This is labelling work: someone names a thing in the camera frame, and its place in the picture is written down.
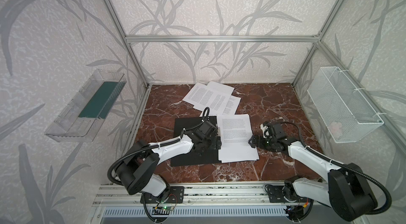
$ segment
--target marble surface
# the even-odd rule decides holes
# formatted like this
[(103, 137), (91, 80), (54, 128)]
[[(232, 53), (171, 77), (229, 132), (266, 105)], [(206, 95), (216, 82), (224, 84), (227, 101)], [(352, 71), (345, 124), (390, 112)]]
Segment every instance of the marble surface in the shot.
[[(241, 97), (236, 114), (249, 114), (253, 134), (262, 133), (264, 121), (287, 120), (301, 126), (305, 142), (321, 152), (308, 119), (289, 83), (228, 84), (235, 88), (233, 95)], [(136, 140), (158, 142), (173, 137), (175, 118), (200, 115), (193, 105), (182, 101), (193, 85), (154, 85), (145, 107)], [(292, 125), (283, 125), (288, 135), (297, 137)], [(169, 183), (218, 182), (218, 181), (273, 181), (295, 175), (309, 179), (320, 176), (299, 161), (281, 153), (258, 150), (259, 160), (223, 164), (205, 164), (171, 167), (164, 161), (155, 170)]]

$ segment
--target side wall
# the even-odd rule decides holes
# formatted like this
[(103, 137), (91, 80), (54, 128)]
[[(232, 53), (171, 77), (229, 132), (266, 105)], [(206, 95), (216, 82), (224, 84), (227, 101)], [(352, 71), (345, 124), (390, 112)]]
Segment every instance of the side wall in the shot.
[[(315, 35), (336, 0), (111, 1), (126, 35)], [(144, 74), (157, 84), (291, 82), (309, 47), (309, 43), (133, 44)]]
[[(406, 0), (347, 0), (322, 40), (376, 102), (406, 131)], [(296, 86), (299, 99), (311, 120), (320, 144), (328, 156), (354, 162), (366, 174), (383, 183), (393, 197), (384, 214), (367, 216), (371, 224), (400, 224), (406, 218), (406, 159), (378, 128), (356, 143), (335, 143), (307, 88), (322, 66), (332, 66), (322, 52), (316, 52)], [(384, 197), (373, 187), (380, 205)]]
[[(0, 0), (0, 222), (83, 223), (145, 92), (101, 0)], [(91, 143), (44, 135), (95, 69), (128, 80)]]

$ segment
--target green sheet in tray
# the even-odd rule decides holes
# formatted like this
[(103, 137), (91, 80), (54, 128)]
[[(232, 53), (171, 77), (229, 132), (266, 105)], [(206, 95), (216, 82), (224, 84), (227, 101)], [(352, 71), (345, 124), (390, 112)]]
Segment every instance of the green sheet in tray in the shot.
[(113, 106), (116, 98), (107, 102), (118, 82), (106, 81), (99, 87), (86, 106), (83, 108), (79, 117), (106, 119), (110, 108)]

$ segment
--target robotic arm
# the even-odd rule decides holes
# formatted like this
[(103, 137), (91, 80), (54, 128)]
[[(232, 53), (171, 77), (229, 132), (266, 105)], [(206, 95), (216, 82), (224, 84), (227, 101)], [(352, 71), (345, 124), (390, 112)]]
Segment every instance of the robotic arm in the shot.
[[(170, 185), (154, 174), (155, 168), (174, 156), (190, 151), (202, 153), (212, 146), (211, 141), (213, 135), (217, 135), (217, 128), (207, 119), (208, 114), (209, 109), (206, 108), (202, 122), (184, 129), (179, 137), (149, 144), (142, 140), (137, 141), (125, 156), (110, 166), (109, 180), (125, 186), (130, 195), (142, 191), (150, 193), (157, 202), (165, 201), (170, 195)], [(297, 127), (299, 140), (286, 135), (282, 129), (283, 123)], [(382, 184), (363, 174), (357, 165), (334, 161), (307, 146), (296, 124), (265, 122), (261, 129), (262, 136), (253, 135), (248, 141), (251, 147), (286, 154), (311, 168), (326, 181), (312, 181), (300, 177), (288, 179), (283, 191), (287, 199), (300, 196), (318, 201), (332, 207), (346, 221), (352, 221), (364, 214), (382, 213), (390, 207), (391, 196)], [(111, 175), (113, 170), (120, 180)], [(379, 209), (375, 209), (378, 203), (367, 180), (379, 186), (387, 198)]]

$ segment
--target white wire mesh basket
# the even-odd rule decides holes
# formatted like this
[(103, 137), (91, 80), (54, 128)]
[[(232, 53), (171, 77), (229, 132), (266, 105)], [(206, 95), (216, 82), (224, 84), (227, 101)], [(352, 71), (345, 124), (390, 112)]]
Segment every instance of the white wire mesh basket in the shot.
[(336, 143), (357, 142), (383, 125), (339, 67), (321, 67), (307, 92)]

